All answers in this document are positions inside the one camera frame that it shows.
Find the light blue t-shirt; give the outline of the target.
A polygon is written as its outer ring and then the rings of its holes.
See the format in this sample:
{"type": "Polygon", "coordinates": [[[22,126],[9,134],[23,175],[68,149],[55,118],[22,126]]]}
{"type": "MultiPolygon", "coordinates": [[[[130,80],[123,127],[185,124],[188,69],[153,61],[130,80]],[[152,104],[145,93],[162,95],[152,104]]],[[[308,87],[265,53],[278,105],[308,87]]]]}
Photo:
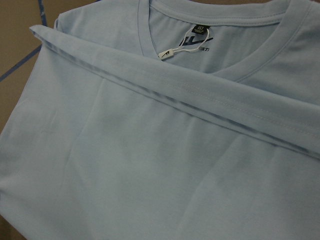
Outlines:
{"type": "Polygon", "coordinates": [[[30,31],[0,135],[27,239],[319,239],[319,3],[101,0],[30,31]],[[195,25],[199,51],[158,58],[195,25]]]}

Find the white garment hang tag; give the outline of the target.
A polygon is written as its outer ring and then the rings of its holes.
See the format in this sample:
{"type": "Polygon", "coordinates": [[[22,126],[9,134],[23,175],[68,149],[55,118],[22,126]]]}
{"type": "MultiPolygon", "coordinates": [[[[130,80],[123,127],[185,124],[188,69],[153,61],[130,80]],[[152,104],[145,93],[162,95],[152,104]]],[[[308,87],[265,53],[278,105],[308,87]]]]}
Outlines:
{"type": "Polygon", "coordinates": [[[213,38],[210,37],[210,26],[197,24],[185,32],[184,37],[183,37],[181,43],[178,45],[178,47],[169,48],[165,51],[158,53],[157,56],[161,61],[164,61],[166,59],[173,57],[175,54],[178,54],[181,52],[194,53],[194,52],[200,51],[201,48],[203,47],[204,43],[206,43],[208,40],[212,40],[212,39],[213,38]],[[196,35],[203,36],[206,34],[206,36],[203,40],[198,40],[195,43],[195,45],[197,45],[197,47],[185,48],[186,45],[184,45],[184,44],[191,39],[189,34],[194,34],[194,36],[196,36],[196,35]]]}

